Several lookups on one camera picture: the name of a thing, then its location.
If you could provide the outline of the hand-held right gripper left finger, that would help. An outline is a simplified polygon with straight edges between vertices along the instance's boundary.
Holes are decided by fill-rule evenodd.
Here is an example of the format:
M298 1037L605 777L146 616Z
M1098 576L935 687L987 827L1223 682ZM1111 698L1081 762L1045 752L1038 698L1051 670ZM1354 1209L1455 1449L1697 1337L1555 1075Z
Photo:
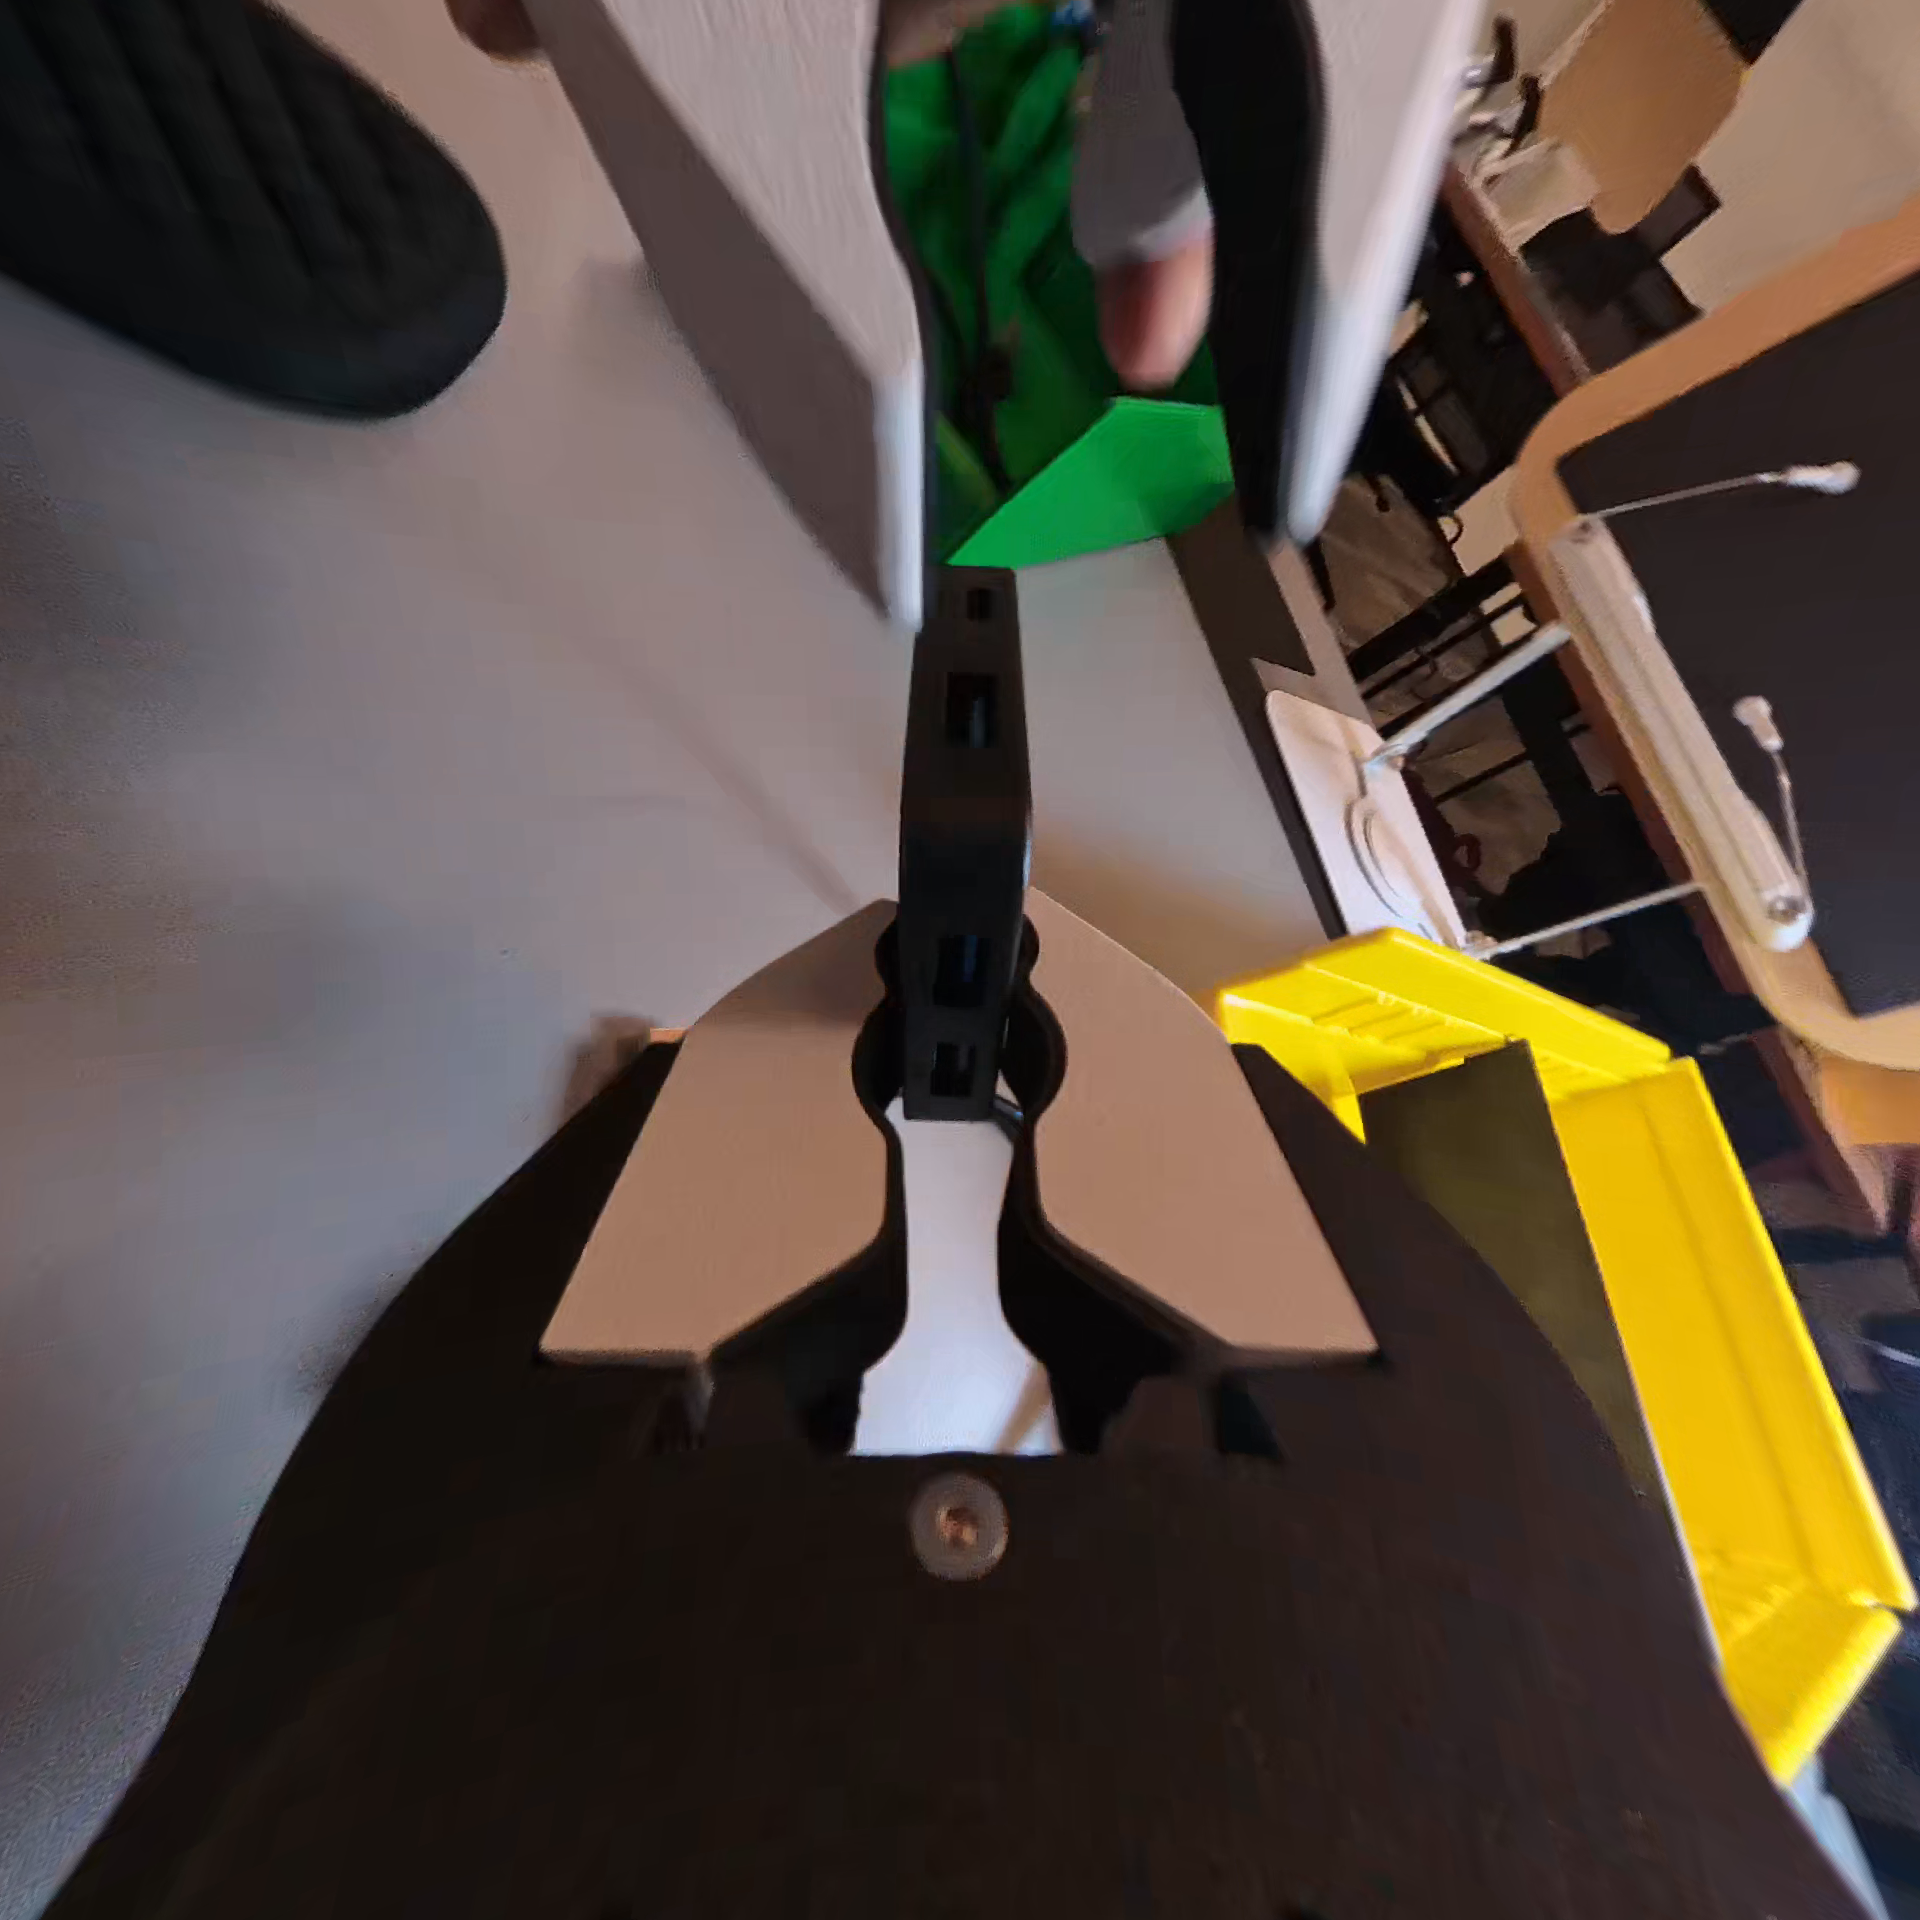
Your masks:
M694 1027L541 1343L547 1360L709 1362L880 1237L889 1151L858 1038L882 1006L873 902Z

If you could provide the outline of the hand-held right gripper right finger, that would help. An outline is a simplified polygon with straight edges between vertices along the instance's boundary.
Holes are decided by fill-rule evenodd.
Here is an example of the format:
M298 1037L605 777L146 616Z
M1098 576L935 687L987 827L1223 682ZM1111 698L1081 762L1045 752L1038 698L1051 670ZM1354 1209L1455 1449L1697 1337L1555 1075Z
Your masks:
M1019 1107L1041 1217L1135 1295L1250 1362L1377 1354L1305 1190L1216 1022L1045 891L1024 917L1043 1037Z

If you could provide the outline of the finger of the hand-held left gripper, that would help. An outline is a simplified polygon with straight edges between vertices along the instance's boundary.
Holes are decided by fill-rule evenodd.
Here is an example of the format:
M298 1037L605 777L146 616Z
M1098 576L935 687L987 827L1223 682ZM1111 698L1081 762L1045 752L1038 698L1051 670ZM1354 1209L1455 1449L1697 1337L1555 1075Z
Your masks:
M928 598L922 288L882 168L882 5L529 3L738 437L894 629Z
M1169 51L1214 226L1207 350L1240 521L1307 545L1375 407L1480 3L1183 3Z

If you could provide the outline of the multiport hub adapter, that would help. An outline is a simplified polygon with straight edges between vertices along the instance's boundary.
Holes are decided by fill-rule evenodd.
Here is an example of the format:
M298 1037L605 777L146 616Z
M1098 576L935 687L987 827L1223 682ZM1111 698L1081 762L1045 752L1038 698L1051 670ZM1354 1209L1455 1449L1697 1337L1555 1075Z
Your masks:
M1018 576L944 568L903 727L897 998L903 1117L986 1120L1024 942L1034 793Z

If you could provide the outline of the yellow plastic bin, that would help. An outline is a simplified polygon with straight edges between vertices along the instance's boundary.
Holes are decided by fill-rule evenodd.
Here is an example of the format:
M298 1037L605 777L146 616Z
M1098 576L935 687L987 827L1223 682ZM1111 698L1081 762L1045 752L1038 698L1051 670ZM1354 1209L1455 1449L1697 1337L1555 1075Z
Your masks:
M1475 1062L1527 1049L1723 1686L1791 1785L1915 1589L1699 1067L1401 929L1233 983L1216 1021L1379 1147L1400 1089L1463 1097Z

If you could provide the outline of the person's left hand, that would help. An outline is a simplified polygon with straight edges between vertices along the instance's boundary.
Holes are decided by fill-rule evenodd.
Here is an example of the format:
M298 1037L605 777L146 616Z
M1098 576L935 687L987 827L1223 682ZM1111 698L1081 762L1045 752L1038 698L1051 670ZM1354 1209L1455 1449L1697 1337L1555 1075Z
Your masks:
M1095 281L1098 339L1121 385L1163 393L1210 326L1214 223L1171 72L1171 3L1098 15L1077 119L1070 230Z

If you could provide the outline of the green plastic bin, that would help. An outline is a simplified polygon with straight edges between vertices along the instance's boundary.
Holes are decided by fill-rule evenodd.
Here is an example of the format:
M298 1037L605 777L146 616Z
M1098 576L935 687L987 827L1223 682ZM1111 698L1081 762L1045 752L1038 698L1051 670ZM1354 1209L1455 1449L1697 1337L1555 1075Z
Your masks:
M942 563L1032 570L1163 539L1233 493L1207 350L1171 395L1131 399L1098 339L1070 231L1095 33L1090 5L1013 5L886 82L931 314Z

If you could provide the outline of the white clamp plate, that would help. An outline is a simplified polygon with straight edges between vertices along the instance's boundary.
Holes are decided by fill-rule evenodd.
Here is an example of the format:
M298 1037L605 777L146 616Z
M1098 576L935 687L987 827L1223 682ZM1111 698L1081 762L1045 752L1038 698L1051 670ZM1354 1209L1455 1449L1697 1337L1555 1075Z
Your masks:
M1377 757L1381 734L1283 688L1267 694L1265 720L1344 930L1401 929L1463 951L1467 929L1408 783Z

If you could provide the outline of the metal rod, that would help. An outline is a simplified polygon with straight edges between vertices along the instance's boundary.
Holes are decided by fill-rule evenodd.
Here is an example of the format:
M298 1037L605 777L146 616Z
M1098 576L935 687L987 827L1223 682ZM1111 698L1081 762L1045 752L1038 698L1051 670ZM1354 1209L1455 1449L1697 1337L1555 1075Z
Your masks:
M1526 640L1506 645L1482 673L1455 685L1446 698L1385 733L1379 745L1360 760L1360 781L1369 783L1381 770L1400 769L1438 730L1453 726L1477 705L1493 701L1506 685L1557 655L1569 640L1571 627L1565 619L1555 619Z
M1569 939L1569 938L1574 938L1577 934L1584 934L1584 930L1608 929L1611 925L1633 920L1633 917L1638 917L1642 913L1649 913L1649 911L1655 911L1655 909L1681 905L1682 902L1690 902L1690 898L1702 897L1702 894L1704 894L1704 887L1702 887L1699 881L1682 881L1682 883L1675 883L1675 885L1666 885L1657 891L1649 891L1649 894L1633 897L1633 898L1625 898L1625 902L1618 902L1618 904L1610 904L1606 909L1595 909L1595 911L1590 911L1584 915L1575 915L1571 920L1552 922L1543 929L1531 929L1523 935L1511 935L1511 938L1497 939L1496 935L1490 935L1486 930L1472 930L1466 938L1462 951L1477 959L1477 960L1490 962L1490 960L1510 957L1510 954L1526 954L1526 951L1531 951L1531 950L1541 950L1541 946Z

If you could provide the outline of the black woven pad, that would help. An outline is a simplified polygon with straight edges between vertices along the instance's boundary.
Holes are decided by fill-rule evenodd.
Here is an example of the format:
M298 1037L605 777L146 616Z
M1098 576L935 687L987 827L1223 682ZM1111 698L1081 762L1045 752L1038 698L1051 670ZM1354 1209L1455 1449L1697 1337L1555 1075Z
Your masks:
M206 385L389 422L490 349L469 177L275 5L6 3L3 275Z

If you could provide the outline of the white bar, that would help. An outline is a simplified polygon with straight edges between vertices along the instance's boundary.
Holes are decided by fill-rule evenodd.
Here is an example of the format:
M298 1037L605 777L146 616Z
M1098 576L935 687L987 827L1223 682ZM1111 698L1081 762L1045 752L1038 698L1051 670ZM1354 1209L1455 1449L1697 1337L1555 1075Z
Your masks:
M1816 902L1785 737L1769 701L1744 696L1733 707L1735 730L1751 738L1775 777L1779 799L1763 806L1746 793L1690 696L1610 521L1575 518L1552 542L1552 565L1591 675L1621 703L1621 733L1649 752L1695 835L1704 891L1765 951L1801 950L1816 926Z

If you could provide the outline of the wooden furniture frame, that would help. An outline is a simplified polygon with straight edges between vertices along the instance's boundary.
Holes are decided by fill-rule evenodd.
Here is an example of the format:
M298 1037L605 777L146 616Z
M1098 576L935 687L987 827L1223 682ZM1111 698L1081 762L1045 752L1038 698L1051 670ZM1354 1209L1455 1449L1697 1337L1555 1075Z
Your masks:
M1751 1041L1782 1101L1789 1146L1750 1171L1814 1185L1853 1229L1915 1237L1918 1072L1854 1064L1777 1030Z

